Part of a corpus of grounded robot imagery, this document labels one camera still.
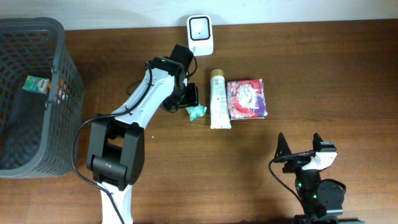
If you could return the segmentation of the orange small tissue pack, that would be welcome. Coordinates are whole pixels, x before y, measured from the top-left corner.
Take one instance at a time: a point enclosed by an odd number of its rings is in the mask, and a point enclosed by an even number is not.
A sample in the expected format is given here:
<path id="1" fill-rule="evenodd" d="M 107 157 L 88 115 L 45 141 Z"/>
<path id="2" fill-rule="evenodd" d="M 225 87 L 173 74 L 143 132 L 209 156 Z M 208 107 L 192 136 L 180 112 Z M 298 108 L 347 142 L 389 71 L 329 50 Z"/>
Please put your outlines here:
<path id="1" fill-rule="evenodd" d="M 61 79 L 57 85 L 56 102 L 60 104 L 62 101 L 69 99 L 70 87 L 66 80 Z"/>

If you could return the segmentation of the teal small tissue pack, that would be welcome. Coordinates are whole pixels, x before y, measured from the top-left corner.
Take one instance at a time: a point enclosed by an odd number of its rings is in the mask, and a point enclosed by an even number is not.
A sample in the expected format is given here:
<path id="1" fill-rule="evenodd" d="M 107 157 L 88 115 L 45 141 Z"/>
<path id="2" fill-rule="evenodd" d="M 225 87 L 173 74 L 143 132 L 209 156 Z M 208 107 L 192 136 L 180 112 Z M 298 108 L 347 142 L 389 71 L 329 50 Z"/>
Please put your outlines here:
<path id="1" fill-rule="evenodd" d="M 51 86 L 51 81 L 48 78 L 27 76 L 22 88 L 32 93 L 40 93 L 46 95 Z"/>

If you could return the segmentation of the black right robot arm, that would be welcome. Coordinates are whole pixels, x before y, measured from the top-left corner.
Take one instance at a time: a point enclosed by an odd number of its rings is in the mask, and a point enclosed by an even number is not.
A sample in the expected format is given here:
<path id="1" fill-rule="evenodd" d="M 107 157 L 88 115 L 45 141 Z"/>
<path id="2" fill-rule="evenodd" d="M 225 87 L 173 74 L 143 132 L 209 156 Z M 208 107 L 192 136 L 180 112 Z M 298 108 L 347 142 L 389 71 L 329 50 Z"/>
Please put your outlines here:
<path id="1" fill-rule="evenodd" d="M 347 188 L 334 179 L 322 179 L 320 172 L 329 168 L 337 157 L 336 147 L 324 141 L 318 133 L 313 135 L 313 149 L 293 153 L 282 133 L 279 133 L 274 158 L 268 169 L 280 185 L 292 193 L 303 209 L 295 215 L 292 223 L 362 223 L 362 220 L 341 220 Z M 291 189 L 272 170 L 275 163 L 283 164 L 282 172 L 295 174 L 295 188 Z"/>

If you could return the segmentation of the red purple tissue pack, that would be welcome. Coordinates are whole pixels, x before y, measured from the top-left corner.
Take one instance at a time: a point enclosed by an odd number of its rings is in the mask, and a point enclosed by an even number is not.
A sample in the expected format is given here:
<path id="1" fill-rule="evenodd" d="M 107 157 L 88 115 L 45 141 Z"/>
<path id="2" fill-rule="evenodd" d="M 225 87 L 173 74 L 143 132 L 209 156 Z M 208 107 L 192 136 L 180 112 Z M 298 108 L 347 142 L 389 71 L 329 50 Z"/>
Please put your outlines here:
<path id="1" fill-rule="evenodd" d="M 262 79 L 231 81 L 226 90 L 232 120 L 264 119 L 268 115 Z"/>

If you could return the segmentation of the green wipes pack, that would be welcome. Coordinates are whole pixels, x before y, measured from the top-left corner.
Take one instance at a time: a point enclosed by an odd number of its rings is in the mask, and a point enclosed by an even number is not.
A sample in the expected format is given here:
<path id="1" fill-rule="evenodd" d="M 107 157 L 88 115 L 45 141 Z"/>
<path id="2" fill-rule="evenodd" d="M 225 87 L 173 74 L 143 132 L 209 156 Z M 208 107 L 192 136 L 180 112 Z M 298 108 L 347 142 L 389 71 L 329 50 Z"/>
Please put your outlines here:
<path id="1" fill-rule="evenodd" d="M 199 117 L 204 116 L 206 114 L 207 107 L 199 104 L 197 106 L 187 107 L 186 110 L 190 116 L 190 121 L 193 121 Z"/>

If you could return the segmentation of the white cream tube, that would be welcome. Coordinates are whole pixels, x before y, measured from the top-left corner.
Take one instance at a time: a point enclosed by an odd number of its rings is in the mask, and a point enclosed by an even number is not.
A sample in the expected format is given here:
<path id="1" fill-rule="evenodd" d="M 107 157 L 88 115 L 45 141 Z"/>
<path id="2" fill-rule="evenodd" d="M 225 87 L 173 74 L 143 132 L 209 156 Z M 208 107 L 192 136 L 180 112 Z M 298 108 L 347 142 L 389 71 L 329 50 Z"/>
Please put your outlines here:
<path id="1" fill-rule="evenodd" d="M 224 71 L 215 69 L 210 75 L 211 129 L 231 129 Z"/>

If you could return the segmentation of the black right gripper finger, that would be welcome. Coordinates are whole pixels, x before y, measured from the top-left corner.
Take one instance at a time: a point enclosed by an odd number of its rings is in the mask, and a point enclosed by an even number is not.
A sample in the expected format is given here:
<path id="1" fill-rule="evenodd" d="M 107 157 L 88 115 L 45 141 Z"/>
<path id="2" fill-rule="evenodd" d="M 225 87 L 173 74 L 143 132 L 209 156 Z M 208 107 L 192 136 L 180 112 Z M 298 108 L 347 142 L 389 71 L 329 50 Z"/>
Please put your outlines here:
<path id="1" fill-rule="evenodd" d="M 279 133 L 278 140 L 277 140 L 277 148 L 274 157 L 282 157 L 282 156 L 289 156 L 292 152 L 287 144 L 287 141 L 283 135 L 283 133 Z"/>
<path id="2" fill-rule="evenodd" d="M 313 150 L 315 152 L 336 152 L 336 147 L 331 141 L 324 141 L 318 133 L 313 135 Z"/>

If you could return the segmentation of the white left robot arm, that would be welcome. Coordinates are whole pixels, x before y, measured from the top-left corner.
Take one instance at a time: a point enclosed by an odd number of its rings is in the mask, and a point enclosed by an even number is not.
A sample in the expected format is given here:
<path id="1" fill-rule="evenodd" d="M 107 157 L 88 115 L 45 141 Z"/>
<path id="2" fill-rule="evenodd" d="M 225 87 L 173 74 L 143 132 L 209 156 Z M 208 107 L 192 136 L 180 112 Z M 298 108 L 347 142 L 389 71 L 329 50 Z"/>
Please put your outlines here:
<path id="1" fill-rule="evenodd" d="M 145 160 L 144 131 L 158 108 L 174 113 L 198 105 L 198 88 L 189 81 L 193 52 L 176 45 L 168 57 L 146 62 L 146 73 L 130 97 L 91 124 L 86 166 L 100 188 L 103 223 L 132 223 L 132 186 Z"/>

